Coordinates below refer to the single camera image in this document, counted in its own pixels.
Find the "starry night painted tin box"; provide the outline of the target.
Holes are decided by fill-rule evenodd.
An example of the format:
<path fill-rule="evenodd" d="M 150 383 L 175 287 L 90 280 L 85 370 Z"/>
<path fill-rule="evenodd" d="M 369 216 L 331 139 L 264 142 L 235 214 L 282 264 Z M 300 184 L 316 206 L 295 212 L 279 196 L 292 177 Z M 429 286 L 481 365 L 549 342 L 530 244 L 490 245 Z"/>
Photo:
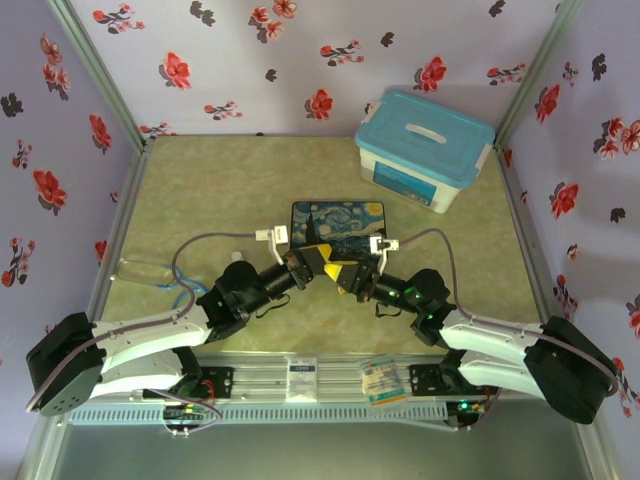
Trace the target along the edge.
<path fill-rule="evenodd" d="M 330 244 L 332 261 L 375 261 L 369 239 L 386 236 L 384 205 L 377 201 L 297 201 L 292 204 L 290 248 Z"/>

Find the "green white paper packet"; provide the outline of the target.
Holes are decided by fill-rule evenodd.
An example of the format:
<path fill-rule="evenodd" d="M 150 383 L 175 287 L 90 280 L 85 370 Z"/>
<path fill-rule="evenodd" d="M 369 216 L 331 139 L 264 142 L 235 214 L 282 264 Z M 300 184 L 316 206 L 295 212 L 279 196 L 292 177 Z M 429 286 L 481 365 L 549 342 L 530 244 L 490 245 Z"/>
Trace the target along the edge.
<path fill-rule="evenodd" d="M 399 405 L 407 400 L 394 358 L 374 357 L 359 364 L 362 392 L 372 408 Z"/>

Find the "white label card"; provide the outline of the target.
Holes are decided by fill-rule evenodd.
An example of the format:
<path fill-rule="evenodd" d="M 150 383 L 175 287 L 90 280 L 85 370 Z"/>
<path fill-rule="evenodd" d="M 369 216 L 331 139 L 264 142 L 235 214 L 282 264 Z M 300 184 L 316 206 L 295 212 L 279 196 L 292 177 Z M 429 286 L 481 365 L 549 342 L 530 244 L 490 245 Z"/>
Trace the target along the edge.
<path fill-rule="evenodd" d="M 286 395 L 289 403 L 311 403 L 318 400 L 318 361 L 313 357 L 288 359 Z"/>

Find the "blue lidded plastic storage box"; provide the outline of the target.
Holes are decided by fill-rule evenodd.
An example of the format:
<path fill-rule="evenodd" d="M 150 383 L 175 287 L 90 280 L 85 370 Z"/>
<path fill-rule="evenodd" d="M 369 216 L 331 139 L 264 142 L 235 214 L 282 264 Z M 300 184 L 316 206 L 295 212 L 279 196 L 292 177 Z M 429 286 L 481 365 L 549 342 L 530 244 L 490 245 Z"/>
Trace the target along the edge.
<path fill-rule="evenodd" d="M 365 180 L 443 214 L 475 183 L 495 131 L 463 113 L 390 90 L 354 140 Z"/>

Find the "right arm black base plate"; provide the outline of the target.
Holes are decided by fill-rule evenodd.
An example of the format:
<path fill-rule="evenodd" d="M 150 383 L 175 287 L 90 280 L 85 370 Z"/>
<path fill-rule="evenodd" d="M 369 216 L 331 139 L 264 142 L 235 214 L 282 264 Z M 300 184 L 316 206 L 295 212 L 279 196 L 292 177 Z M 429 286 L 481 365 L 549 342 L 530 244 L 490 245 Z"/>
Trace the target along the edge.
<path fill-rule="evenodd" d="M 457 371 L 442 369 L 439 364 L 412 364 L 408 367 L 413 396 L 494 395 L 497 387 L 475 386 Z"/>

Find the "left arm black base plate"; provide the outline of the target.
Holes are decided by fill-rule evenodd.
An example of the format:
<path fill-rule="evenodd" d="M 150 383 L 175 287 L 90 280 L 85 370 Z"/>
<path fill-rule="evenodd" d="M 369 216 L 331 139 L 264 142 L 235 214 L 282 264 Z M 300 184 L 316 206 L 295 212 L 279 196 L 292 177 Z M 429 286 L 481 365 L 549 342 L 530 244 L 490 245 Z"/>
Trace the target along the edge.
<path fill-rule="evenodd" d="M 202 367 L 195 372 L 179 372 L 178 379 L 167 388 L 167 391 L 176 396 L 198 401 L 230 399 L 233 383 L 233 367 Z"/>

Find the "aluminium front rail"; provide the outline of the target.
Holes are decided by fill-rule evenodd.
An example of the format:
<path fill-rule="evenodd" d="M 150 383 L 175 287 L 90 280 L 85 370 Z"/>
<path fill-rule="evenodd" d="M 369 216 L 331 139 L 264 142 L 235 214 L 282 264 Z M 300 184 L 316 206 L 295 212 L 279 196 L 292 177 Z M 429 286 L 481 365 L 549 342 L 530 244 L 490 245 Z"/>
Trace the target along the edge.
<path fill-rule="evenodd" d="M 230 399 L 218 400 L 216 403 L 244 403 L 244 404 L 280 404 L 284 403 L 286 396 L 286 373 L 288 359 L 295 355 L 276 353 L 215 353 L 199 358 L 199 362 L 205 367 L 232 367 L 234 369 Z M 365 401 L 362 390 L 362 379 L 359 365 L 376 354 L 302 354 L 303 358 L 316 358 L 317 360 L 317 400 L 318 403 L 362 403 Z M 438 364 L 443 354 L 416 355 L 396 354 L 390 355 L 395 362 L 406 391 L 411 394 L 410 365 Z M 478 387 L 477 393 L 471 395 L 469 391 L 464 394 L 448 393 L 436 395 L 435 390 L 430 392 L 434 401 L 444 401 L 446 397 L 451 400 L 461 399 L 486 399 L 486 390 Z M 92 399 L 94 403 L 141 403 L 142 391 L 140 388 L 133 390 L 128 387 L 124 392 L 109 393 Z"/>

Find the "aluminium side rail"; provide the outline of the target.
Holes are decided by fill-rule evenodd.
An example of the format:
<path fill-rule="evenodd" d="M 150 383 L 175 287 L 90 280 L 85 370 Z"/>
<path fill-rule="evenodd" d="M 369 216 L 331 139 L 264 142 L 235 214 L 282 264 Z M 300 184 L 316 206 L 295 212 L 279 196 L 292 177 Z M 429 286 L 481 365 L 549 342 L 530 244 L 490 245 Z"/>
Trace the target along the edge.
<path fill-rule="evenodd" d="M 113 282 L 112 277 L 115 275 L 116 267 L 120 259 L 151 151 L 152 144 L 147 142 L 143 146 L 143 149 L 132 157 L 130 162 L 126 182 L 121 191 L 116 215 L 107 239 L 106 250 L 87 306 L 86 313 L 90 321 L 100 320 L 104 312 Z"/>
<path fill-rule="evenodd" d="M 539 316 L 542 320 L 548 320 L 551 316 L 561 316 L 562 310 L 552 291 L 556 285 L 555 278 L 551 276 L 541 248 L 540 238 L 529 209 L 530 201 L 523 202 L 521 199 L 525 189 L 521 186 L 515 172 L 514 162 L 507 164 L 504 149 L 499 142 L 495 144 L 494 149 Z"/>

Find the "aluminium corner post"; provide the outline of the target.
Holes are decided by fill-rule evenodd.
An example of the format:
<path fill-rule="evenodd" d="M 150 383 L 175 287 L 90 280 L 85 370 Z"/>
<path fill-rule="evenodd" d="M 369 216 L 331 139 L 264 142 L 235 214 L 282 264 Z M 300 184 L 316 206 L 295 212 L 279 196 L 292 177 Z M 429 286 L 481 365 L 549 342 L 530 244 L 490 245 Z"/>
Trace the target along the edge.
<path fill-rule="evenodd" d="M 46 0 L 46 3 L 69 37 L 94 84 L 100 90 L 103 99 L 127 134 L 130 142 L 139 153 L 143 152 L 147 141 L 140 133 L 124 97 L 121 95 L 89 33 L 83 26 L 71 0 Z"/>
<path fill-rule="evenodd" d="M 494 142 L 497 148 L 503 148 L 506 145 L 520 124 L 527 102 L 541 85 L 545 71 L 562 46 L 585 3 L 586 0 L 561 0 L 558 3 L 550 29 L 536 51 L 515 97 L 499 124 Z"/>

